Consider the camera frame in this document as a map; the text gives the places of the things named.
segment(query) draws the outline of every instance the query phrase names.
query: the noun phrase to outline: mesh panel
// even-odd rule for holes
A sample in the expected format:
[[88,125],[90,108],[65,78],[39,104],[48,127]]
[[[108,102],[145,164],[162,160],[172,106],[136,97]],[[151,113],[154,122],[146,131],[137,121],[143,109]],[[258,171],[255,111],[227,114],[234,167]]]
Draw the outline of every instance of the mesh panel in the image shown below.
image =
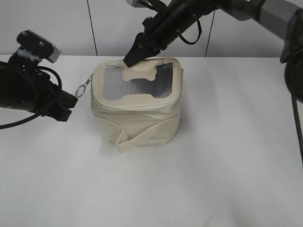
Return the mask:
[[123,67],[107,66],[105,69],[103,96],[109,101],[122,99],[126,95],[149,94],[154,98],[166,98],[172,92],[174,64],[156,66],[157,74],[153,81],[147,79],[123,80]]

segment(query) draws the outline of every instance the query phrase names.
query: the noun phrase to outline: gray robot arm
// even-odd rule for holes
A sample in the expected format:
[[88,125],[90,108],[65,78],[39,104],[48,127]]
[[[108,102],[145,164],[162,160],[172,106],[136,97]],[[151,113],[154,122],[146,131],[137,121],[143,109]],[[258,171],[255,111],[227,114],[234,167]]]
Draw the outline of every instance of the gray robot arm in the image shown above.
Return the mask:
[[[159,0],[126,0],[133,7],[159,5]],[[131,67],[139,61],[156,56],[185,32],[200,17],[221,9],[238,20],[253,19],[285,41],[281,62],[289,57],[290,36],[296,12],[300,9],[286,0],[173,0],[162,7],[158,14],[143,22],[145,30],[138,34],[133,47],[125,58]]]

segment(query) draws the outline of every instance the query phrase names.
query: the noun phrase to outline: fabric bag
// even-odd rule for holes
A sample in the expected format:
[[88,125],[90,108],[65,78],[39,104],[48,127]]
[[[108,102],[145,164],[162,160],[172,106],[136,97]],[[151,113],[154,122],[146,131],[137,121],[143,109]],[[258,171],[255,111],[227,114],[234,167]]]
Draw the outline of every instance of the fabric bag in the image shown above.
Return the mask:
[[178,128],[183,70],[177,59],[128,68],[108,61],[92,75],[91,108],[120,151],[170,142]]

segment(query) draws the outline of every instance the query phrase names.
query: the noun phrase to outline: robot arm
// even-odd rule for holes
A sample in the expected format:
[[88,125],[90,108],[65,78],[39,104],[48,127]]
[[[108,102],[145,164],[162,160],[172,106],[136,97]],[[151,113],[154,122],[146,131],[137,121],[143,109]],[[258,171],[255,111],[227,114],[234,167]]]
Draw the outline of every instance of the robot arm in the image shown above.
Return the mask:
[[144,20],[124,58],[128,67],[154,57],[181,36],[200,17],[216,9],[238,20],[253,19],[285,41],[281,63],[286,63],[285,81],[292,95],[294,119],[303,161],[303,136],[297,100],[303,103],[303,10],[285,0],[173,0],[168,6],[160,0],[127,0],[134,7],[146,6],[158,12]]
[[190,26],[216,9],[222,9],[238,20],[252,18],[285,41],[281,62],[289,56],[290,36],[298,6],[285,0],[173,0],[167,7],[160,0],[127,0],[134,7],[153,7],[158,14],[144,20],[144,32],[139,33],[124,62],[131,67],[164,51]]
[[[0,130],[26,123],[39,116],[67,121],[77,98],[62,90],[61,79],[54,70],[38,66],[42,59],[56,62],[60,51],[30,30],[20,33],[17,42],[21,46],[8,63],[0,61],[0,107],[25,110],[34,115],[19,122],[0,125]],[[56,76],[58,85],[51,82],[46,71]]]

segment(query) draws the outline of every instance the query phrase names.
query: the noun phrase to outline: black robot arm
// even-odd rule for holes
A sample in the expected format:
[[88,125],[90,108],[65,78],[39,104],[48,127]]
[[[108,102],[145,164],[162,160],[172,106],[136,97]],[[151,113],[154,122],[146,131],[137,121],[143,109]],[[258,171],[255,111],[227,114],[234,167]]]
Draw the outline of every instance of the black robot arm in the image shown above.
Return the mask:
[[[67,121],[77,98],[62,90],[61,79],[54,70],[38,66],[42,59],[56,62],[60,51],[30,30],[20,33],[17,42],[21,46],[8,63],[0,62],[0,107],[25,110],[34,115],[1,125],[0,129],[17,126],[39,116]],[[57,85],[51,82],[48,72],[56,77]]]

